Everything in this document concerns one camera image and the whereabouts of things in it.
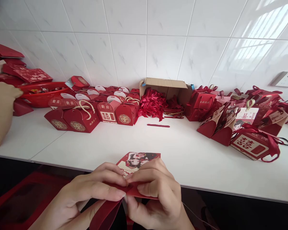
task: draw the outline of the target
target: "white countertop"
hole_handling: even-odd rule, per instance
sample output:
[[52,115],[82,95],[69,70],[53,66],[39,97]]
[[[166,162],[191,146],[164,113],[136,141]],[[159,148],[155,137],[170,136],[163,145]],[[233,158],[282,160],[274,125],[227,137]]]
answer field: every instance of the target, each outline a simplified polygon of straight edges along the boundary
[[29,160],[43,148],[63,135],[44,115],[50,108],[35,109],[21,117],[13,117],[12,126],[0,146],[0,157]]
[[[14,118],[0,156],[92,171],[106,161],[117,163],[131,151],[156,152],[181,185],[288,202],[288,146],[280,145],[279,159],[264,163],[201,135],[196,131],[199,122],[186,118],[158,122],[140,117],[133,127],[101,122],[87,134],[57,131],[45,113],[37,109]],[[288,139],[288,125],[279,136]]]

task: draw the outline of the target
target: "electrical outlet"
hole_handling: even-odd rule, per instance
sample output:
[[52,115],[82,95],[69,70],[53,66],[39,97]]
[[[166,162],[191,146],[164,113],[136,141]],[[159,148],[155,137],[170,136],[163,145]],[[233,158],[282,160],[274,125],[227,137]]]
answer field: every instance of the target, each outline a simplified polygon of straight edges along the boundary
[[288,87],[288,72],[281,72],[271,85]]

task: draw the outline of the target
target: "human hand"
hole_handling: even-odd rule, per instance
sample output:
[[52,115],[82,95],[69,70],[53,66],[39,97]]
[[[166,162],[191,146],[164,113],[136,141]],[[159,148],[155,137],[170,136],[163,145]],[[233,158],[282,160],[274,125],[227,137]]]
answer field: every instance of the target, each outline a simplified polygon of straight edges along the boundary
[[1,98],[11,98],[16,99],[20,97],[23,94],[23,92],[15,88],[13,85],[8,85],[4,82],[0,82],[0,97]]
[[[103,183],[127,186],[123,172],[117,165],[103,163],[94,172],[75,177],[65,185],[29,229],[34,230],[86,230],[105,200],[119,201],[126,193]],[[83,213],[78,206],[91,198],[100,199]]]
[[151,181],[139,185],[138,191],[142,195],[159,199],[143,205],[133,196],[127,195],[125,201],[131,220],[146,229],[194,230],[181,202],[180,184],[160,158],[145,163],[138,171],[126,176],[126,180],[128,183]]

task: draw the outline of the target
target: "cartoon couple illustration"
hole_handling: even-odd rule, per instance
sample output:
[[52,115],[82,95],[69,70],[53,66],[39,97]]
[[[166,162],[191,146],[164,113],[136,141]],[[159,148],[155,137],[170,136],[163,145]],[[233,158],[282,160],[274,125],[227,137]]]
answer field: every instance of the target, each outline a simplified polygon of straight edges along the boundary
[[128,160],[126,161],[126,166],[130,169],[140,168],[141,165],[149,162],[150,160],[157,157],[156,153],[135,153],[130,152]]

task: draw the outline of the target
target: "red plastic basket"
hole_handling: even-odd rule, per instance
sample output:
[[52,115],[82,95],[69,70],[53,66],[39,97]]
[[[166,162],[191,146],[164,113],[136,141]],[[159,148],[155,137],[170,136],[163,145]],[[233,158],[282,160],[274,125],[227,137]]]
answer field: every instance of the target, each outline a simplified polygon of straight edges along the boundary
[[[47,93],[40,94],[29,94],[31,89],[47,88],[49,90],[55,89],[56,87],[64,87],[65,89],[60,89],[56,91],[49,91]],[[35,108],[46,108],[49,107],[48,102],[53,97],[61,97],[61,93],[70,92],[70,88],[65,85],[65,82],[47,82],[34,85],[26,85],[19,87],[23,91],[21,98],[31,107]]]

